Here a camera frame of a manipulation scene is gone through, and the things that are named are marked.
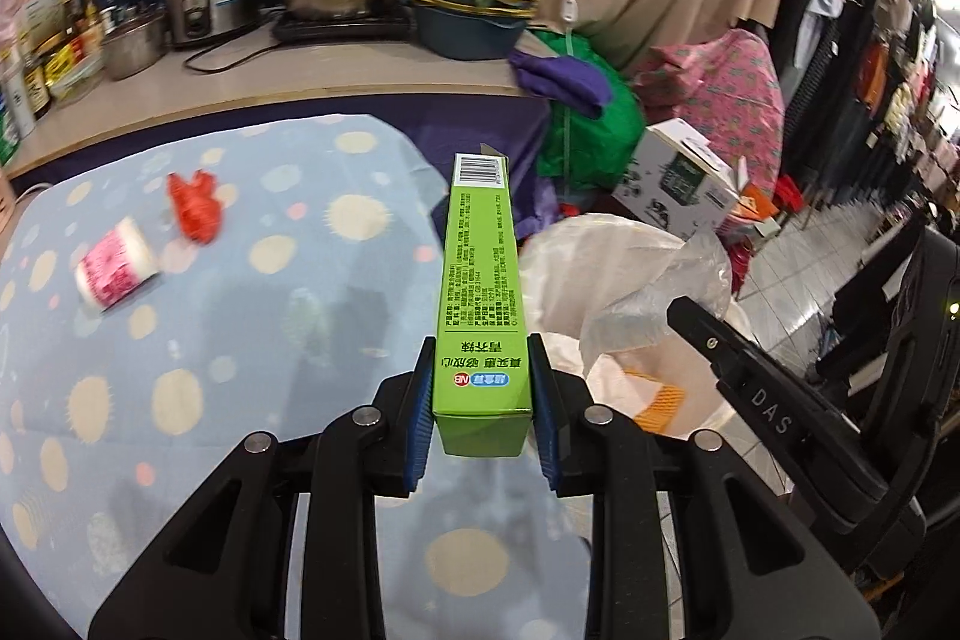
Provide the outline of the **orange foam fruit net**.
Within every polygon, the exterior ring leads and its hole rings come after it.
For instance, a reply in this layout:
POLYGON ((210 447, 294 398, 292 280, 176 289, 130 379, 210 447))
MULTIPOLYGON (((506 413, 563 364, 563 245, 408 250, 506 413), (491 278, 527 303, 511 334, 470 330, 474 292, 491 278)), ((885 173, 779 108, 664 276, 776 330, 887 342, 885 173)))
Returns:
POLYGON ((643 374, 630 374, 630 378, 643 403, 643 408, 633 416, 636 424, 651 434, 665 434, 682 408, 685 390, 643 374))

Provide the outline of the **green toothpaste box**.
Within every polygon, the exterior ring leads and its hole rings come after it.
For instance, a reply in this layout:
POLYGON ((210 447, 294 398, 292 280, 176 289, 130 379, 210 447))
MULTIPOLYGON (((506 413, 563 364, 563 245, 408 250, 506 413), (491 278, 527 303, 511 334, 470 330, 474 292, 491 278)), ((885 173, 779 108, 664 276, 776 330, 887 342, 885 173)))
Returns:
POLYGON ((455 156, 433 372, 444 452, 516 458, 532 422, 527 326, 508 164, 455 156))

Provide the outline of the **clear plastic bag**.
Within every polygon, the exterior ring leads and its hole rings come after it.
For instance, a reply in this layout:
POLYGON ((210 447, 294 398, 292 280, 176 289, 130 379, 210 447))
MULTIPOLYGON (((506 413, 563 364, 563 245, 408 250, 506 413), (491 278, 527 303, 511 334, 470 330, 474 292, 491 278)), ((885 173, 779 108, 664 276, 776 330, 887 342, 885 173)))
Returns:
POLYGON ((692 299, 716 319, 731 305, 731 262, 713 232, 695 234, 651 283, 590 315, 579 336, 584 369, 592 369, 602 354, 659 344, 670 333, 667 310, 681 298, 692 299))

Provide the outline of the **trash bin white liner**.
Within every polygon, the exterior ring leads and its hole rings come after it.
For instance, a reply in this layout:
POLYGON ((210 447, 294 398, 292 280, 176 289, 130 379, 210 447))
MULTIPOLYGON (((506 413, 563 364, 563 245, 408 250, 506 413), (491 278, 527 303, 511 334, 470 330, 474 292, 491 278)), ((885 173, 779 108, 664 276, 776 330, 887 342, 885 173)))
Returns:
MULTIPOLYGON (((610 214, 584 214, 526 242, 519 275, 527 326, 577 339, 590 315, 651 283, 684 241, 610 214)), ((745 338, 754 330, 734 298, 722 317, 745 338)))

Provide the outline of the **blue patterned tablecloth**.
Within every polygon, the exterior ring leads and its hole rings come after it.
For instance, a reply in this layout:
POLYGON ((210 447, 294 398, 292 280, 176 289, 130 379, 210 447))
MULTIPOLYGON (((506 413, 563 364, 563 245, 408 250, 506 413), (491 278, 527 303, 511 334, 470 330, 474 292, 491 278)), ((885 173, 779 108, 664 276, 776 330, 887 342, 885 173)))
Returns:
POLYGON ((2 526, 84 632, 247 435, 320 431, 409 372, 436 325, 449 170, 370 115, 158 146, 39 193, 2 255, 2 526), (171 172, 223 224, 179 229, 171 172), (160 273, 98 312, 80 259, 130 216, 160 273))

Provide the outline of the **pink white paper cup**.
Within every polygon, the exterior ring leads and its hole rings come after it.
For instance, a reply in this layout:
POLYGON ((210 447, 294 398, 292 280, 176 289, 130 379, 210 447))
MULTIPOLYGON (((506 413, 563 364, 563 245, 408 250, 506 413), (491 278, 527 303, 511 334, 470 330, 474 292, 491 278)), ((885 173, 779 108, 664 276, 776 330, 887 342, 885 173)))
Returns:
POLYGON ((75 283, 88 307, 106 312, 158 273, 155 253, 127 216, 83 255, 75 268, 75 283))

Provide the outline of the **white green cardboard box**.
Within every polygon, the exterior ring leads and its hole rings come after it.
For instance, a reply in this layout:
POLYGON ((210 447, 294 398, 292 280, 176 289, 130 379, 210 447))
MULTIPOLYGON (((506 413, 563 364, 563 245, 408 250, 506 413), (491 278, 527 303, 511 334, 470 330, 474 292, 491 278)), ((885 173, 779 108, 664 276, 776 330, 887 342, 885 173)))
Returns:
POLYGON ((729 166, 706 136, 670 119, 644 132, 612 197, 641 223, 688 241, 718 229, 747 184, 745 159, 729 166))

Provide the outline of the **green plastic bag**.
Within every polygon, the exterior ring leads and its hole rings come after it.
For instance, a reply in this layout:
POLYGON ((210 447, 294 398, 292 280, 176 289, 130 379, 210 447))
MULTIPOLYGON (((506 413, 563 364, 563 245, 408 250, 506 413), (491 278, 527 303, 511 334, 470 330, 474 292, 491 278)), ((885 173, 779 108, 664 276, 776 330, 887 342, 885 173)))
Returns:
POLYGON ((536 29, 535 37, 558 55, 574 57, 598 71, 612 91, 612 101, 597 119, 551 101, 547 135, 537 158, 537 174, 566 182, 571 190, 612 190, 646 131, 646 117, 622 75, 579 34, 566 37, 536 29))

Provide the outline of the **white label bottle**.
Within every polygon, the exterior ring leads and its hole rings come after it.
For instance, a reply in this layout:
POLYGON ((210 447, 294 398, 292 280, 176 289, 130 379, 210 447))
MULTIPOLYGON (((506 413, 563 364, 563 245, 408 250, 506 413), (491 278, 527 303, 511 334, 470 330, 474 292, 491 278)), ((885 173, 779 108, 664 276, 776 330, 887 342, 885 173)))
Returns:
POLYGON ((2 88, 18 135, 28 138, 36 130, 36 115, 29 102, 23 64, 14 47, 8 47, 2 53, 2 88))

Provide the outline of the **dark soy sauce bottle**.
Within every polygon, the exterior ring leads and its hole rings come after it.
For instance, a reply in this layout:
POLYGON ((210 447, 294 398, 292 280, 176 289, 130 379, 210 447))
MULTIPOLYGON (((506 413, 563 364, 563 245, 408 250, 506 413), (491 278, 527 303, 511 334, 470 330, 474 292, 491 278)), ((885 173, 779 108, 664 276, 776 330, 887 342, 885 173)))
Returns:
POLYGON ((52 106, 52 97, 47 87, 43 65, 39 64, 36 55, 26 44, 21 46, 21 57, 23 57, 23 78, 25 78, 31 112, 36 119, 42 119, 52 106))

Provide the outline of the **purple cloth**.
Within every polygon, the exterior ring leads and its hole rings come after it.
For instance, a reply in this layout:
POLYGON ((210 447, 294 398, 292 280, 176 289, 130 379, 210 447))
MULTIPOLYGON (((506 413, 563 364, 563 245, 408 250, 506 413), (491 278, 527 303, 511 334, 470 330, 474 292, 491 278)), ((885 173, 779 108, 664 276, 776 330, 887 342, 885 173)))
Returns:
POLYGON ((508 64, 525 92, 562 104, 588 119, 600 119, 612 104, 613 91, 607 76, 579 58, 537 57, 514 49, 508 64))

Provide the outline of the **clear food container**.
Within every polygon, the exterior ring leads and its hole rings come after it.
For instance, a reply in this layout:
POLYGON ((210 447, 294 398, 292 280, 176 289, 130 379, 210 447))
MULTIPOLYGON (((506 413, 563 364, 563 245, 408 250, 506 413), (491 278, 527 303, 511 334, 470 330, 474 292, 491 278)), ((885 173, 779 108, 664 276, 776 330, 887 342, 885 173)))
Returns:
POLYGON ((76 64, 64 76, 60 76, 59 80, 52 81, 49 86, 50 96, 57 106, 76 103, 93 91, 101 83, 103 76, 103 56, 96 53, 76 64))

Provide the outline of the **steel mixing bowl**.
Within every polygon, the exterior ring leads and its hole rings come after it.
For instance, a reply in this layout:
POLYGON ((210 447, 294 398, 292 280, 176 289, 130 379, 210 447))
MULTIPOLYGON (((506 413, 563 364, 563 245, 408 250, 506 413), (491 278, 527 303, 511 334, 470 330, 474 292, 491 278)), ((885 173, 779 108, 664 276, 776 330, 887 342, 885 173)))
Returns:
POLYGON ((127 80, 142 73, 167 52, 166 14, 139 14, 104 36, 101 42, 103 68, 112 81, 127 80))

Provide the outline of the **black induction cooker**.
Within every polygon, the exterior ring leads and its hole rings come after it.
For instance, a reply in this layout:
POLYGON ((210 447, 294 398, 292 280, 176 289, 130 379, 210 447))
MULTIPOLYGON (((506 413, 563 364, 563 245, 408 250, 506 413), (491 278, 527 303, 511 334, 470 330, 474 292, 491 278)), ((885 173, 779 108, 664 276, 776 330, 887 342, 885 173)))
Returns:
POLYGON ((272 35, 282 46, 356 41, 408 41, 413 26, 405 14, 368 18, 302 18, 285 11, 275 21, 272 35))

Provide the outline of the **stacked teal yellow basins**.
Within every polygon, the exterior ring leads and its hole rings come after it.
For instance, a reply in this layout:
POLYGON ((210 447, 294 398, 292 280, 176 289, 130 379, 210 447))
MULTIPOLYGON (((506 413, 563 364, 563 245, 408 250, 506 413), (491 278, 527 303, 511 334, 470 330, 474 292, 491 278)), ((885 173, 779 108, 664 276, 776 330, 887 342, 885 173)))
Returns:
POLYGON ((539 0, 410 0, 416 37, 460 62, 505 60, 537 16, 539 0))

